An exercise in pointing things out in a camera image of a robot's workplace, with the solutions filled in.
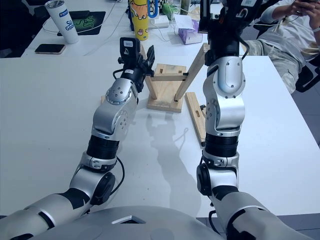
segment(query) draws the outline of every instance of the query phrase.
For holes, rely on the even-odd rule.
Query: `mouse pad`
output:
[[[97,35],[100,33],[101,26],[104,17],[106,15],[105,11],[91,11],[86,18],[72,19],[75,29],[79,36],[81,35]]]

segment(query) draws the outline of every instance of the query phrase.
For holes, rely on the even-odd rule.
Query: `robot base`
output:
[[[54,227],[34,240],[223,240],[195,218],[158,206],[114,207]]]

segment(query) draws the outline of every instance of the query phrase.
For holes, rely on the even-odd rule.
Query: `gray sweatshirt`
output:
[[[275,8],[284,5],[291,5],[294,0],[281,0],[267,8],[261,15],[261,21],[272,23],[275,21],[272,13]],[[263,33],[259,39],[266,44],[289,53],[304,66],[319,54],[314,33],[309,26],[309,16],[287,16],[278,22],[280,25],[271,27]]]

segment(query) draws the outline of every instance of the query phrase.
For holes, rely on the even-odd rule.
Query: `khaki pants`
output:
[[[292,94],[296,90],[296,82],[298,81],[302,64],[288,53],[261,40],[248,40],[246,43],[250,46],[248,55],[269,56],[286,88]]]

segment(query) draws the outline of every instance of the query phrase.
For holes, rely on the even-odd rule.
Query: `silver robot arm segment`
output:
[[[201,0],[201,7],[209,1]],[[242,92],[245,76],[239,57],[239,37],[253,19],[261,0],[224,0],[219,20],[200,11],[199,29],[208,33],[210,50],[203,84],[206,98],[205,148],[197,168],[198,190],[208,196],[228,240],[310,240],[268,211],[258,200],[239,192],[238,136],[245,118]]]
[[[69,189],[46,196],[0,219],[1,240],[29,239],[71,222],[88,213],[92,206],[108,200],[115,184],[115,176],[110,171],[117,163],[119,142],[125,138],[134,118],[138,93],[143,89],[146,75],[153,75],[155,58],[152,46],[148,59],[144,60],[140,42],[135,38],[122,37],[120,53],[122,58],[118,62],[124,64],[122,75],[106,92],[105,101],[94,113],[88,148],[82,154]]]

